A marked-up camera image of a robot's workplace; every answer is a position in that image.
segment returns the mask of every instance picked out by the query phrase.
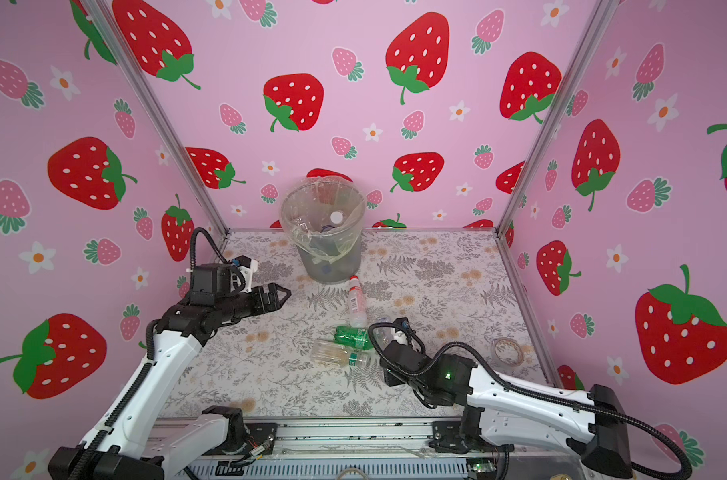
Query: black cable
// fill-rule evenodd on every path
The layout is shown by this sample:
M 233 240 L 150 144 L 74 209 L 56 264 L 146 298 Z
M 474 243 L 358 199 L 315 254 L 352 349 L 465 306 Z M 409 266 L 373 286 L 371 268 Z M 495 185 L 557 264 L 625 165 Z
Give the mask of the black cable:
M 655 437 L 657 440 L 665 444 L 666 447 L 668 447 L 678 458 L 679 463 L 681 464 L 681 469 L 678 472 L 675 473 L 669 473 L 669 472 L 659 472 L 657 470 L 653 470 L 651 468 L 645 467 L 643 465 L 639 465 L 635 462 L 632 463 L 632 467 L 635 471 L 640 472 L 644 475 L 648 475 L 650 477 L 659 478 L 660 480 L 686 480 L 691 476 L 692 470 L 691 470 L 691 462 L 689 462 L 688 457 L 684 453 L 683 450 L 672 440 L 670 440 L 665 434 L 657 430 L 656 428 L 648 425 L 645 422 L 642 422 L 641 420 L 638 420 L 637 418 L 633 418 L 631 416 L 627 416 L 625 414 L 616 412 L 614 410 L 609 410 L 607 408 L 601 408 L 593 405 L 589 405 L 587 403 L 581 403 L 581 402 L 573 402 L 571 400 L 567 400 L 565 398 L 560 398 L 557 396 L 548 395 L 546 393 L 541 392 L 535 392 L 533 390 L 525 389 L 523 387 L 517 386 L 513 383 L 506 382 L 503 380 L 502 377 L 499 376 L 497 372 L 494 371 L 494 369 L 489 365 L 488 362 L 481 356 L 480 353 L 478 353 L 477 350 L 472 348 L 470 345 L 464 342 L 449 342 L 446 343 L 444 346 L 438 349 L 438 351 L 435 353 L 435 356 L 419 370 L 416 371 L 410 371 L 410 370 L 404 370 L 387 358 L 383 354 L 383 349 L 379 344 L 374 340 L 374 330 L 378 328 L 395 328 L 397 330 L 400 330 L 404 332 L 407 336 L 412 335 L 410 334 L 406 329 L 398 325 L 397 323 L 388 323 L 388 322 L 378 322 L 373 323 L 369 326 L 369 339 L 371 340 L 371 343 L 373 344 L 374 350 L 377 351 L 380 358 L 385 360 L 385 363 L 387 363 L 393 370 L 396 370 L 398 373 L 404 376 L 409 377 L 416 377 L 421 376 L 424 373 L 426 373 L 428 370 L 432 369 L 438 361 L 441 359 L 441 356 L 446 352 L 448 349 L 452 349 L 454 347 L 458 347 L 464 350 L 467 350 L 470 352 L 476 360 L 478 360 L 478 363 L 483 367 L 483 370 L 485 370 L 489 376 L 491 376 L 499 385 L 504 388 L 505 390 L 512 390 L 515 393 L 518 393 L 520 395 L 524 395 L 531 398 L 536 398 L 538 400 L 541 400 L 543 402 L 550 402 L 554 403 L 556 405 L 562 405 L 569 408 L 574 409 L 581 409 L 585 410 L 586 412 L 591 412 L 596 415 L 606 416 L 609 418 L 612 418 L 613 420 L 616 420 L 618 422 L 627 423 L 629 425 L 632 425 L 633 427 L 639 428 L 640 430 L 643 430 L 644 432 L 648 433 L 649 435 Z

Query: pink wall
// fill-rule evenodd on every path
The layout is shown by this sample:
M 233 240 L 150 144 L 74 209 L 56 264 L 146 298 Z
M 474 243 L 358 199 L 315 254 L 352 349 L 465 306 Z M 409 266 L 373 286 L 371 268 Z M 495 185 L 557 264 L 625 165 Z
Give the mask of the pink wall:
M 630 415 L 671 426 L 704 462 L 694 478 L 727 478 L 727 130 L 707 134 L 727 124 L 727 2 L 699 7 L 618 7 L 579 85 L 587 103 L 578 94 L 527 187 L 511 250 L 567 386 L 573 370 L 587 388 L 612 387 Z M 600 176 L 585 182 L 589 168 Z M 565 290 L 564 247 L 581 272 Z M 676 468 L 631 435 L 636 462 Z
M 264 10 L 244 11 L 244 2 L 231 0 L 219 4 L 214 0 L 149 3 L 166 18 L 139 0 L 115 0 L 114 14 L 184 144 L 214 150 L 195 152 L 196 158 L 203 159 L 205 153 L 225 158 L 234 165 L 235 180 L 246 182 L 208 190 L 233 227 L 271 225 L 278 219 L 283 196 L 315 168 L 349 176 L 364 194 L 381 192 L 371 197 L 379 206 L 367 211 L 368 225 L 397 220 L 398 214 L 400 222 L 410 227 L 465 226 L 479 219 L 496 223 L 509 198 L 507 191 L 496 186 L 497 179 L 500 183 L 507 179 L 508 169 L 515 175 L 519 172 L 516 165 L 525 159 L 539 128 L 531 113 L 544 109 L 545 104 L 520 114 L 525 120 L 506 117 L 519 110 L 529 96 L 537 94 L 543 100 L 557 88 L 557 71 L 566 69 L 594 5 L 592 0 L 567 0 L 566 5 L 561 0 L 555 4 L 277 0 L 268 2 L 269 7 L 265 2 L 254 2 Z M 496 13 L 479 25 L 492 12 Z M 398 37 L 415 21 L 414 40 L 410 34 Z M 497 36 L 500 23 L 502 30 Z M 475 41 L 477 54 L 473 48 L 476 27 L 482 33 Z M 479 44 L 484 38 L 493 45 L 490 50 Z M 389 46 L 394 39 L 397 43 Z M 166 49 L 174 58 L 158 72 L 160 62 L 164 62 L 158 52 Z M 523 57 L 512 67 L 527 52 L 537 54 Z M 179 62 L 190 53 L 194 58 L 188 56 Z M 401 66 L 410 64 L 412 54 L 415 58 L 411 63 L 419 68 L 414 84 L 399 73 Z M 390 78 L 386 56 L 395 67 L 396 81 L 409 88 L 404 105 L 399 102 L 403 87 Z M 357 62 L 363 70 L 361 78 L 356 75 L 358 71 L 352 71 Z M 531 65 L 537 63 L 539 70 L 531 71 Z M 523 67 L 525 74 L 521 75 L 519 69 Z M 505 82 L 509 69 L 518 88 L 514 93 L 509 90 L 510 82 Z M 312 77 L 271 80 L 292 74 Z M 291 93 L 305 85 L 311 85 L 312 90 Z M 429 90 L 413 93 L 425 87 Z M 282 123 L 290 128 L 293 124 L 298 131 L 275 123 L 276 117 L 265 106 L 265 88 L 273 110 L 278 112 L 286 104 L 290 105 L 286 115 L 295 110 Z M 313 107 L 321 103 L 320 108 Z M 222 104 L 227 105 L 224 121 Z M 459 118 L 453 114 L 457 110 L 463 110 Z M 407 118 L 406 123 L 417 133 L 409 140 L 402 136 Z M 422 119 L 423 126 L 416 127 Z M 237 127 L 241 122 L 245 132 Z M 272 123 L 274 132 L 270 131 Z M 333 147 L 335 138 L 339 139 Z M 493 161 L 489 164 L 491 155 L 479 152 L 480 168 L 475 152 L 482 145 L 492 149 Z M 351 147 L 356 155 L 346 158 Z M 418 155 L 428 152 L 440 157 Z M 407 188 L 411 185 L 415 192 L 402 190 L 393 179 L 396 160 L 410 154 L 416 155 L 405 158 L 409 168 L 403 171 L 408 174 L 414 168 L 412 173 L 418 175 L 411 183 L 408 179 L 402 183 Z M 436 170 L 437 176 L 430 175 L 432 168 L 419 167 L 418 158 L 433 160 L 433 165 L 443 162 L 443 169 Z M 202 177 L 219 187 L 219 178 L 211 168 L 212 164 L 202 166 Z M 420 170 L 426 170 L 422 176 Z M 262 188 L 268 184 L 279 194 L 272 204 L 262 198 Z M 472 188 L 466 196 L 458 195 L 463 186 Z
M 94 45 L 87 60 L 86 43 L 68 2 L 0 2 L 0 59 L 24 72 L 9 74 L 14 67 L 0 63 L 0 180 L 13 181 L 0 184 L 0 212 L 15 217 L 0 217 L 0 358 L 21 354 L 29 332 L 40 335 L 25 358 L 0 363 L 0 478 L 30 478 L 22 475 L 28 466 L 35 476 L 45 470 L 57 447 L 77 444 L 144 355 L 138 342 L 147 322 L 179 300 L 176 281 L 186 275 L 187 264 L 171 259 L 161 231 L 164 212 L 176 205 L 174 195 L 179 194 L 195 225 L 208 221 L 174 161 L 160 162 L 156 150 L 162 149 L 161 141 L 118 66 L 101 58 Z M 22 82 L 9 83 L 22 75 Z M 28 82 L 42 94 L 39 109 L 26 108 L 18 99 L 23 94 L 40 97 Z M 67 91 L 62 90 L 65 84 Z M 119 98 L 130 106 L 131 118 L 121 117 L 133 138 L 117 123 L 114 103 Z M 81 138 L 101 142 L 83 140 L 76 150 L 50 160 Z M 120 202 L 115 201 L 116 183 L 101 177 L 107 159 L 104 145 L 120 159 L 123 172 L 138 180 L 126 180 Z M 92 152 L 91 146 L 98 149 Z M 87 159 L 95 162 L 86 164 Z M 109 174 L 107 178 L 116 180 Z M 83 195 L 84 201 L 58 187 Z M 14 195 L 20 188 L 29 210 Z M 90 202 L 111 208 L 100 210 Z M 142 234 L 134 222 L 138 207 L 152 221 L 148 230 L 150 220 L 142 220 Z M 4 222 L 10 227 L 6 235 Z M 92 239 L 109 239 L 120 248 L 120 257 L 110 262 L 109 252 L 103 251 L 93 264 L 84 254 Z M 199 258 L 209 256 L 202 250 Z M 138 269 L 146 282 L 139 287 Z M 124 319 L 130 305 L 138 307 L 138 320 Z M 48 334 L 36 330 L 45 320 Z M 135 334 L 132 326 L 138 326 Z

